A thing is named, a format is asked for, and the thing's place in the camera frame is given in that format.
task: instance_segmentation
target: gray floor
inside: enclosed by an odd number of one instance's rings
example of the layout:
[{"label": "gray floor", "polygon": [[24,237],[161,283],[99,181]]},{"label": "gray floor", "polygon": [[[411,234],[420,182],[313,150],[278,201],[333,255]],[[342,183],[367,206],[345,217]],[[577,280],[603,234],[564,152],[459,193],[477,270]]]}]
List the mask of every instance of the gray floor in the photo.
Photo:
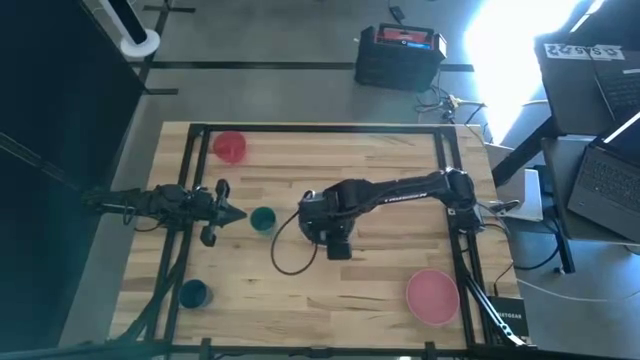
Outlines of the gray floor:
[{"label": "gray floor", "polygon": [[[142,5],[151,3],[157,0],[138,0],[134,7],[144,24],[153,28],[157,13],[140,11]],[[353,61],[357,49],[353,39],[359,31],[392,21],[386,11],[386,0],[176,0],[176,3],[195,6],[197,13],[169,16],[156,60]],[[503,0],[393,0],[393,3],[402,6],[407,24],[432,26],[444,34],[449,45],[447,63],[471,62],[463,39],[478,11],[487,4],[507,4]],[[546,6],[548,1],[539,3]],[[87,4],[90,8],[98,6],[97,1],[87,0]],[[117,38],[104,12],[97,10],[95,16]],[[504,19],[496,22],[497,26],[511,24]],[[496,72],[495,77],[504,74]],[[413,111],[414,94],[361,87],[353,82],[351,71],[153,70],[147,86],[177,87],[180,94],[143,98],[114,188],[146,185],[163,121],[418,121]],[[470,100],[479,99],[478,89],[482,88],[472,73],[443,73],[441,86]],[[539,79],[535,86],[538,90],[529,98],[543,99]],[[472,110],[461,109],[459,119],[466,119]],[[546,106],[525,108],[502,143],[516,146],[548,114]],[[482,123],[487,118],[500,126],[499,119],[485,115],[484,111],[476,122]],[[439,121],[435,114],[422,117],[426,123]],[[102,341],[107,336],[131,238],[132,229],[124,228],[119,219],[104,218],[61,345]],[[571,245],[578,268],[576,274],[553,274],[552,269],[559,265],[556,259],[544,268],[518,276],[545,289],[576,297],[619,298],[640,289],[639,257],[620,246],[579,241]],[[518,233],[511,247],[515,261],[528,265],[544,259],[554,249],[554,242],[540,234]],[[636,341],[640,337],[637,326],[640,297],[606,304],[585,303],[555,298],[523,285],[520,289],[532,337],[540,348],[640,358],[640,343]]]}]

